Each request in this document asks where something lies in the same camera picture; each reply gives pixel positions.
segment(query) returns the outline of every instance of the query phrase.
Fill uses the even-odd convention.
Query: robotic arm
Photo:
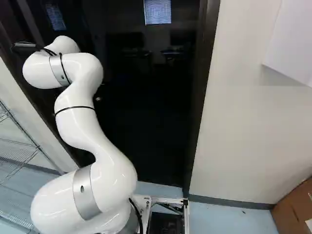
[[[93,153],[96,161],[45,184],[32,202],[31,219],[42,234],[119,233],[132,212],[128,199],[137,173],[105,136],[94,111],[92,98],[103,79],[102,65],[65,36],[46,49],[62,54],[34,52],[23,75],[41,89],[68,86],[54,106],[59,134],[67,144]]]

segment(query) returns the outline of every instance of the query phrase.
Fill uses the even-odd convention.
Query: white wall
[[[39,144],[47,155],[64,172],[70,172],[78,168],[77,164],[70,158],[59,141],[41,119],[35,108],[29,102],[23,91],[20,89],[11,73],[0,58],[0,99],[11,110],[17,121],[30,134],[30,136]],[[0,136],[9,135],[19,137],[20,132],[13,128],[10,122],[3,121],[0,124]],[[36,155],[29,163],[55,169],[55,167],[42,154]]]
[[[221,0],[190,193],[276,203],[312,174],[312,88],[261,65],[281,0]]]

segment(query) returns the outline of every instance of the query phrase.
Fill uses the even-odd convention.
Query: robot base
[[[161,197],[150,197],[148,195],[133,195],[133,202],[141,213],[143,234],[149,234],[152,220],[152,207],[155,205],[167,209],[181,217],[183,221],[183,234],[189,234],[189,202],[187,199],[171,199]]]

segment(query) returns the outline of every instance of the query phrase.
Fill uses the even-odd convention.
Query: metal frame
[[[180,205],[180,206],[182,206],[183,207],[183,221],[184,221],[184,233],[183,234],[190,234],[190,223],[189,223],[190,208],[189,208],[189,200],[188,199],[184,199],[184,198],[172,199],[172,198],[152,197],[152,206],[154,204],[168,204],[168,205]]]

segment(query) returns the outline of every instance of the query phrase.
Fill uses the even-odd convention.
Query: window
[[[144,0],[145,25],[171,23],[171,0]]]
[[[59,8],[55,4],[47,3],[45,4],[45,10],[48,14],[50,22],[52,24],[54,31],[65,31],[66,26],[63,21],[62,13],[60,12]]]

